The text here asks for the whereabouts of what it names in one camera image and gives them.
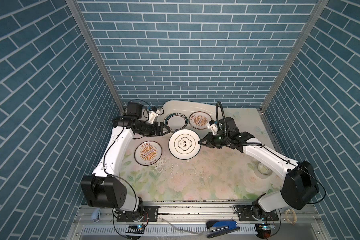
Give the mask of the white plate black clover outline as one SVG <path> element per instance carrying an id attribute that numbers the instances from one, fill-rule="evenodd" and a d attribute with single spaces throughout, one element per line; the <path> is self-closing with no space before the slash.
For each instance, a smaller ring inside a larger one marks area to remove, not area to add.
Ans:
<path id="1" fill-rule="evenodd" d="M 199 135 L 192 130 L 179 130 L 172 134 L 169 139 L 170 153 L 177 159 L 189 160 L 195 157 L 201 150 Z"/>

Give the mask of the orange sunburst plate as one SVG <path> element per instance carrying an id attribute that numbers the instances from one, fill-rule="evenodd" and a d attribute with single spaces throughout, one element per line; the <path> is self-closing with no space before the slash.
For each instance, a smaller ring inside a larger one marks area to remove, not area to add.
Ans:
<path id="1" fill-rule="evenodd" d="M 134 158 L 141 166 L 151 166 L 160 160 L 162 153 L 163 150 L 159 143 L 146 141 L 136 148 Z"/>
<path id="2" fill-rule="evenodd" d="M 197 130 L 207 129 L 207 124 L 212 120 L 212 117 L 206 112 L 194 112 L 189 117 L 189 124 L 192 128 Z"/>

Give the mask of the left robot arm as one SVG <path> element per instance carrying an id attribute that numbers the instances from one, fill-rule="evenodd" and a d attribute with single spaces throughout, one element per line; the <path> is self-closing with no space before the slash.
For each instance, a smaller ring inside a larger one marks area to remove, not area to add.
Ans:
<path id="1" fill-rule="evenodd" d="M 83 176 L 81 188 L 87 204 L 96 208 L 114 208 L 142 214 L 143 202 L 130 184 L 120 177 L 122 162 L 134 135 L 158 137 L 170 133 L 163 123 L 144 122 L 137 117 L 121 116 L 113 120 L 112 134 L 106 151 L 92 174 Z"/>

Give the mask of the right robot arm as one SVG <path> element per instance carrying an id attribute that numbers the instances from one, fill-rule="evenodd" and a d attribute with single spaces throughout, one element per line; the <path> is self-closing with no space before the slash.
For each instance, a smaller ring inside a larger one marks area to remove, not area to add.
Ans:
<path id="1" fill-rule="evenodd" d="M 230 137 L 218 131 L 208 133 L 199 141 L 208 148 L 228 147 L 255 158 L 283 180 L 280 190 L 263 194 L 253 202 L 252 212 L 257 218 L 274 210 L 290 207 L 301 210 L 319 193 L 319 181 L 313 166 L 307 162 L 297 162 L 266 147 L 252 134 L 239 133 Z"/>

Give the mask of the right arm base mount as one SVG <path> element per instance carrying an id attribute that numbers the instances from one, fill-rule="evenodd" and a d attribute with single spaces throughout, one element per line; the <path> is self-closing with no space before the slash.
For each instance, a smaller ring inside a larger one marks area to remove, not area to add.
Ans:
<path id="1" fill-rule="evenodd" d="M 258 209 L 252 205 L 235 205 L 233 210 L 241 222 L 250 222 L 250 221 L 279 221 L 279 213 L 274 210 L 272 212 L 266 213 L 263 210 Z"/>

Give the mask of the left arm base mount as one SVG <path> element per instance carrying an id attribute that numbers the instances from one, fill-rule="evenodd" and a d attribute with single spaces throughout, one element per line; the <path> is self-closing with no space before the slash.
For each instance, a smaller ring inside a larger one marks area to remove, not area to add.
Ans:
<path id="1" fill-rule="evenodd" d="M 115 210 L 118 223 L 157 222 L 158 214 L 158 206 L 144 206 L 142 209 L 139 208 L 137 212 Z"/>

